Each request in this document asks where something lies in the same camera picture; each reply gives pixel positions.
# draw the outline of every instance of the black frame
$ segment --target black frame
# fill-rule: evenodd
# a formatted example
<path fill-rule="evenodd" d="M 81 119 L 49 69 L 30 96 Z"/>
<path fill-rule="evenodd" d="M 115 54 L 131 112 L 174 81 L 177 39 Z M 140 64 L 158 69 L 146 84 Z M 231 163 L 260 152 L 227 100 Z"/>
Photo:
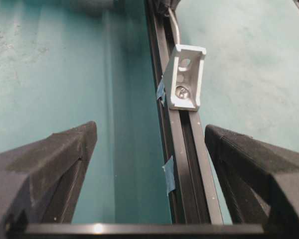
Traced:
<path fill-rule="evenodd" d="M 218 239 L 218 238 L 282 238 L 280 228 L 265 231 L 261 225 L 117 225 L 117 224 L 31 224 L 15 229 L 12 239 L 86 239 L 86 238 L 156 238 L 156 239 Z"/>
<path fill-rule="evenodd" d="M 175 43 L 169 19 L 157 13 L 152 0 L 145 5 L 156 90 Z M 159 101 L 157 107 L 165 161 L 173 156 L 176 162 L 176 190 L 169 197 L 172 221 L 222 224 L 199 114 L 170 110 Z"/>

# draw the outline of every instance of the painter's tape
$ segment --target painter's tape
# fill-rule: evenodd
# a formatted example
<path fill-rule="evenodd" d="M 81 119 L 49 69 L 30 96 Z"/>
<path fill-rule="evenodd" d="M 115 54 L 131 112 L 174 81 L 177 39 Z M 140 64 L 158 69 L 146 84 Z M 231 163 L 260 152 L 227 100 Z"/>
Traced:
<path fill-rule="evenodd" d="M 160 99 L 161 98 L 161 103 L 163 104 L 164 106 L 164 103 L 165 103 L 165 85 L 164 85 L 164 82 L 163 80 L 160 81 L 158 87 L 157 87 L 157 91 L 156 91 L 156 99 Z"/>
<path fill-rule="evenodd" d="M 167 195 L 175 190 L 175 179 L 174 179 L 174 160 L 173 156 L 167 161 L 167 163 L 162 167 L 165 173 Z"/>

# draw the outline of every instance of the silver bracket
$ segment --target silver bracket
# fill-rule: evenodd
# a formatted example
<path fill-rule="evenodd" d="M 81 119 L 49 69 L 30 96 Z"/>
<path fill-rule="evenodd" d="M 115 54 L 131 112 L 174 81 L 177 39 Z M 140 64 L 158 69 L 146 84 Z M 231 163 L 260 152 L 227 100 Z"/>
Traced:
<path fill-rule="evenodd" d="M 206 49 L 175 45 L 163 74 L 168 107 L 198 111 Z"/>

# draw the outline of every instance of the bolt hole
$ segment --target bolt hole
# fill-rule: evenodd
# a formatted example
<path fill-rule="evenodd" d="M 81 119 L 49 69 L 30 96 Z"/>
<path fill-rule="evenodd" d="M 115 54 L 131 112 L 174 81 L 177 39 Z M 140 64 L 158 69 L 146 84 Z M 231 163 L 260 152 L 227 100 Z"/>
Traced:
<path fill-rule="evenodd" d="M 177 75 L 177 82 L 182 83 L 184 81 L 183 75 Z"/>
<path fill-rule="evenodd" d="M 179 65 L 179 70 L 180 71 L 187 71 L 190 67 L 190 59 L 185 58 L 183 60 L 181 60 L 180 65 Z"/>

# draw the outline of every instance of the white wire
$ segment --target white wire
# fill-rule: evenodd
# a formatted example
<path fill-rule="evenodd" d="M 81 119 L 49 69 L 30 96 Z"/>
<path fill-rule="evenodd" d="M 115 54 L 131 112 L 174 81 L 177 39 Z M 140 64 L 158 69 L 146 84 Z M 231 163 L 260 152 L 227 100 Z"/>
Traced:
<path fill-rule="evenodd" d="M 175 17 L 175 14 L 173 12 L 173 10 L 169 7 L 168 8 L 168 13 L 169 13 L 169 17 L 171 19 L 171 22 L 174 25 L 174 29 L 175 29 L 175 40 L 176 40 L 176 44 L 180 44 L 180 33 L 179 33 L 179 26 Z"/>

